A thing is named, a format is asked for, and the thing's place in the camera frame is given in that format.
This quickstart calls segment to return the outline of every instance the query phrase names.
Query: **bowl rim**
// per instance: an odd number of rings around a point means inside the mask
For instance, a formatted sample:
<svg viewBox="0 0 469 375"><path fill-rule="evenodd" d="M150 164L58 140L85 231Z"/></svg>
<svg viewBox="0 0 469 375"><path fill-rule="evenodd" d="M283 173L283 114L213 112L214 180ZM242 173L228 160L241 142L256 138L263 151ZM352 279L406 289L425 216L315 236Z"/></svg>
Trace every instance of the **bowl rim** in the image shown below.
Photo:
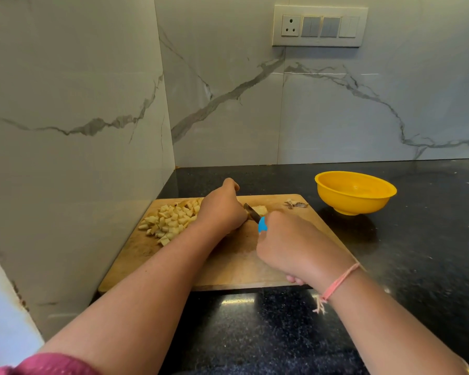
<svg viewBox="0 0 469 375"><path fill-rule="evenodd" d="M382 196L382 197L368 197L368 196L356 196L356 195L353 195L351 193L347 193L347 192L341 192L341 191L338 191L336 189L333 189L333 188L330 188L330 187L327 187L326 185L323 185L320 181L319 181L319 178L327 173L337 173L337 172L341 172L341 173L354 173L354 174L357 174L357 175L360 175L360 176L363 176L363 177L369 177L369 178L372 178L372 179L375 179L377 181L380 181L384 184L387 184L388 187L391 189L391 192L387 193L386 195ZM389 198L389 197L393 197L394 195L396 195L398 193L398 190L396 189L396 187L394 185L392 185L391 183L389 183L388 181L384 180L384 179L381 179L379 177L376 177L376 176L372 176L372 175L367 175L366 173L361 173L361 172L354 172L354 171L325 171L325 172L320 172L318 175L316 175L314 177L314 181L321 187L325 188L325 189L328 189L332 192L335 192L335 193L338 193L340 195L345 195L345 196L351 196L351 197L356 197L356 198L365 198L365 199L372 199L372 200L380 200L382 198Z"/></svg>

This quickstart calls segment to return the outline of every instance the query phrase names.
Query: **bowl base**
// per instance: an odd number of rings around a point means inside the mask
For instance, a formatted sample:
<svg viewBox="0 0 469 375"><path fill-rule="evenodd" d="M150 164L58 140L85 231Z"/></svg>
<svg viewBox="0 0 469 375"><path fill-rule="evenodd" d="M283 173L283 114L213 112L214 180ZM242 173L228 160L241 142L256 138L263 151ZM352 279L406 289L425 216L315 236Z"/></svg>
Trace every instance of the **bowl base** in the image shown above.
<svg viewBox="0 0 469 375"><path fill-rule="evenodd" d="M357 216L358 213L351 213L351 212L346 212L344 210L339 210L339 209L335 209L334 210L340 214L345 214L346 216Z"/></svg>

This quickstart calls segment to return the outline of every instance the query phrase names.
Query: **forearm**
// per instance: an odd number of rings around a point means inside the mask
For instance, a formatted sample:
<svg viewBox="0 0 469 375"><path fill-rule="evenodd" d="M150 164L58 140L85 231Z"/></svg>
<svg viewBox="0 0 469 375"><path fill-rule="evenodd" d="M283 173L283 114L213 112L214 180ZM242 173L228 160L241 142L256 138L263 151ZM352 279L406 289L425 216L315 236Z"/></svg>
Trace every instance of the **forearm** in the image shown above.
<svg viewBox="0 0 469 375"><path fill-rule="evenodd" d="M104 374L158 372L194 278L223 236L192 224L40 351L71 355Z"/></svg>
<svg viewBox="0 0 469 375"><path fill-rule="evenodd" d="M462 360L362 269L329 300L372 375L464 374Z"/></svg>

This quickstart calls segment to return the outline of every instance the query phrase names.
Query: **blue knife handle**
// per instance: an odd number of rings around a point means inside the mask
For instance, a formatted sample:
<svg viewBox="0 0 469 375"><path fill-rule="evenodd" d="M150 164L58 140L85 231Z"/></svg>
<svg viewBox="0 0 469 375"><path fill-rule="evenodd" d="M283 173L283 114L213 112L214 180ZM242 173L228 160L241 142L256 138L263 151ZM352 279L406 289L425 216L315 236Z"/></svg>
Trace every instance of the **blue knife handle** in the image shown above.
<svg viewBox="0 0 469 375"><path fill-rule="evenodd" d="M259 221L259 234L261 232L267 232L268 231L268 227L266 226L266 218L263 217L261 218L261 220Z"/></svg>

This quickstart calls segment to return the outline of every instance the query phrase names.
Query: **hand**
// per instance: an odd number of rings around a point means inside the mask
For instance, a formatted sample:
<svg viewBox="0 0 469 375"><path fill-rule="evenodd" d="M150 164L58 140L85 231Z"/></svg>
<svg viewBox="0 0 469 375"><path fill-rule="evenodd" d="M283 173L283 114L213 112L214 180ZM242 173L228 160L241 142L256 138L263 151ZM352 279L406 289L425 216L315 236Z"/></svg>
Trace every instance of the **hand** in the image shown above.
<svg viewBox="0 0 469 375"><path fill-rule="evenodd" d="M287 274L289 282L311 284L323 292L355 263L310 222L274 211L266 216L267 232L257 242L257 255L271 267Z"/></svg>
<svg viewBox="0 0 469 375"><path fill-rule="evenodd" d="M239 185L231 179L224 180L222 187L210 192L201 202L198 221L217 226L224 234L239 228L247 219L247 213L236 198Z"/></svg>

